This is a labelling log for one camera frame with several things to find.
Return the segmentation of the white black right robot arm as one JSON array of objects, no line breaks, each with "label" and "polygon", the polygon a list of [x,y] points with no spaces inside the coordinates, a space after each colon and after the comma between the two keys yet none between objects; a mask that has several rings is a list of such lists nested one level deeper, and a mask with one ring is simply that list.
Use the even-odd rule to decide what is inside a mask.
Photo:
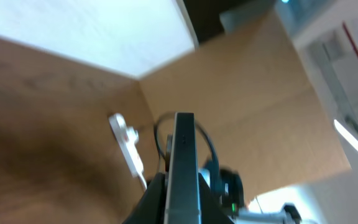
[{"label": "white black right robot arm", "polygon": [[278,223],[300,224],[303,219],[297,208],[285,203],[277,212],[252,212],[244,198],[240,175],[208,159],[199,171],[201,222],[220,223]]}]

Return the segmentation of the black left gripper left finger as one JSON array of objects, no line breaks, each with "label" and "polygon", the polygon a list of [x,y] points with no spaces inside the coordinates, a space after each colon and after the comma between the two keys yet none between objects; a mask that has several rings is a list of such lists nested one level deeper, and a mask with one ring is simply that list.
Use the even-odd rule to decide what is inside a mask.
[{"label": "black left gripper left finger", "polygon": [[165,199],[165,174],[159,172],[151,180],[146,192],[123,224],[163,223]]}]

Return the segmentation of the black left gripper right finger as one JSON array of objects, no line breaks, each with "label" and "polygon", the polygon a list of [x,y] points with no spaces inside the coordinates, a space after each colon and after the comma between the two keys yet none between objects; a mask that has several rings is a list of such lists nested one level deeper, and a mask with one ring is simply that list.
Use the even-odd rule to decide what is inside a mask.
[{"label": "black left gripper right finger", "polygon": [[198,174],[202,224],[234,224],[223,213],[201,174]]}]

